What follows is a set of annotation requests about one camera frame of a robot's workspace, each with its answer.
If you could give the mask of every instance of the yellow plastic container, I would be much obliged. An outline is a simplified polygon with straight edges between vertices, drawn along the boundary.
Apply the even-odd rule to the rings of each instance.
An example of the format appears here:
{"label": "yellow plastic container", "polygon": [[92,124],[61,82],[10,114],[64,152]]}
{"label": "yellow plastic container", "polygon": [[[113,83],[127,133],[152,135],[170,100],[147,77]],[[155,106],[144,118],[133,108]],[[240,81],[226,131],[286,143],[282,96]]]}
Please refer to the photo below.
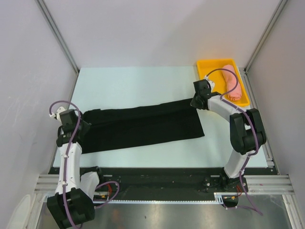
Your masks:
{"label": "yellow plastic container", "polygon": [[[225,95],[224,97],[231,101],[232,103],[238,105],[238,106],[248,106],[250,105],[250,100],[248,98],[247,92],[244,88],[243,81],[240,77],[239,71],[236,67],[236,64],[233,59],[219,59],[219,60],[200,60],[197,61],[197,70],[199,74],[199,78],[202,80],[204,76],[206,76],[210,71],[216,69],[216,68],[222,68],[225,65],[230,64],[234,67],[234,71],[238,77],[238,81],[240,83],[241,89],[242,89],[242,98],[238,101],[231,101],[228,99],[228,96]],[[209,80],[212,80],[215,83],[215,88],[212,92],[219,92],[220,94],[223,94],[227,91],[226,89],[226,83],[224,81],[224,77],[221,71],[213,72],[209,75]]]}

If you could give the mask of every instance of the pink fabric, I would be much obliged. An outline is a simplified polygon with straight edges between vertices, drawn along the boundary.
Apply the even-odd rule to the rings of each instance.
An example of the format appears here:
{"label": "pink fabric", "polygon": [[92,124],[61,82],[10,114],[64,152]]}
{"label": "pink fabric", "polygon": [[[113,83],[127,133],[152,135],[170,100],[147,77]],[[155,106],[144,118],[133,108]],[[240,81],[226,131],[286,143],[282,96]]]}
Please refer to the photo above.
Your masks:
{"label": "pink fabric", "polygon": [[[232,72],[235,72],[234,67],[232,65],[228,64],[228,65],[225,65],[223,68],[228,69]],[[224,80],[227,84],[227,92],[228,92],[228,91],[230,91],[231,89],[234,88],[234,86],[236,84],[236,78],[232,73],[230,73],[228,71],[223,71],[222,70],[222,73],[223,73],[223,76],[224,76]],[[235,88],[235,90],[228,94],[228,98],[232,101],[237,101],[237,100],[240,100],[242,98],[242,89],[240,87],[239,82],[238,82],[238,85]]]}

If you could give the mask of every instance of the white tabletop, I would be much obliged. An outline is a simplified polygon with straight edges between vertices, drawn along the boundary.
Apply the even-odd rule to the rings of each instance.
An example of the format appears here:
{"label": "white tabletop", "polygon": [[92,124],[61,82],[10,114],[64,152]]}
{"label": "white tabletop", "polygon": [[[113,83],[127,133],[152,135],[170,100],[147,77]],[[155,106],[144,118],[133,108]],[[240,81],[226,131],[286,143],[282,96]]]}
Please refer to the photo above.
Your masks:
{"label": "white tabletop", "polygon": [[[194,95],[197,70],[183,67],[82,68],[72,102],[84,113],[173,102]],[[229,123],[198,110],[204,137],[83,154],[81,167],[223,167],[231,154]],[[54,167],[60,166],[57,152]],[[263,149],[247,167],[267,167]]]}

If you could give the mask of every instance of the black cloth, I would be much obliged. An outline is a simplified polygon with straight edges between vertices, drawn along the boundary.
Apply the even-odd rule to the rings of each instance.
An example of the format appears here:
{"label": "black cloth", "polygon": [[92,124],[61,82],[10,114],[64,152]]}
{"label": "black cloth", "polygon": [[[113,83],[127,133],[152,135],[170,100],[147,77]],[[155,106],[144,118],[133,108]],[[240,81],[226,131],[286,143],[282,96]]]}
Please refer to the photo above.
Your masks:
{"label": "black cloth", "polygon": [[192,99],[128,109],[91,110],[82,153],[147,146],[204,136]]}

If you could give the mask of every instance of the metal floor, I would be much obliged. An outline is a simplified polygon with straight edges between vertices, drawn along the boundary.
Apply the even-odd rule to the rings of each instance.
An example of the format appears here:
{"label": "metal floor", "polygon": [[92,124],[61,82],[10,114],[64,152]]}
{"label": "metal floor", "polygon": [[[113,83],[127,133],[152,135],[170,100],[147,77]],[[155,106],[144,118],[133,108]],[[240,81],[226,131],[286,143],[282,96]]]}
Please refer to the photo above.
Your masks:
{"label": "metal floor", "polygon": [[[246,209],[226,211],[220,205],[109,204],[96,211],[83,229],[291,229],[281,195],[252,196],[264,213]],[[249,205],[245,196],[239,205]],[[57,229],[44,204],[37,229]]]}

